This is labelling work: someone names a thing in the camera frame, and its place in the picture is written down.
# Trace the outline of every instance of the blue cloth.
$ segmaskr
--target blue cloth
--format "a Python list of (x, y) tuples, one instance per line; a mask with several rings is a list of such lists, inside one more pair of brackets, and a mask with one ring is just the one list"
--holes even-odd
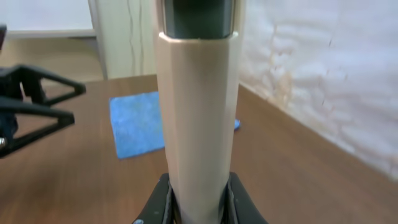
[(119, 159), (164, 148), (159, 92), (111, 98), (109, 107)]

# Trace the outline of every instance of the screw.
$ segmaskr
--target screw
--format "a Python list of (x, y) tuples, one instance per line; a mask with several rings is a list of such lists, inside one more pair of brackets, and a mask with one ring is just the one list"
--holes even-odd
[(134, 223), (132, 223), (132, 224), (144, 224), (144, 221), (143, 220), (136, 220)]
[(0, 149), (4, 148), (7, 146), (7, 139), (6, 138), (0, 138)]

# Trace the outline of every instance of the brown table surface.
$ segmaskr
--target brown table surface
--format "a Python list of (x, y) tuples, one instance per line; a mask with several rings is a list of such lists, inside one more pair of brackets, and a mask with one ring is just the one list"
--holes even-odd
[[(0, 223), (131, 223), (167, 161), (164, 150), (116, 157), (109, 98), (156, 89), (155, 76), (89, 83), (58, 106), (76, 125), (0, 160)], [(398, 223), (388, 178), (242, 87), (236, 117), (231, 170), (271, 224)], [(27, 131), (44, 121), (19, 122)]]

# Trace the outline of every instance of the folded cloth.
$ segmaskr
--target folded cloth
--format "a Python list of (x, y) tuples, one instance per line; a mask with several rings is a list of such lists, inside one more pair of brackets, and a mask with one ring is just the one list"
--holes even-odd
[(119, 159), (164, 148), (159, 92), (111, 98), (109, 108)]

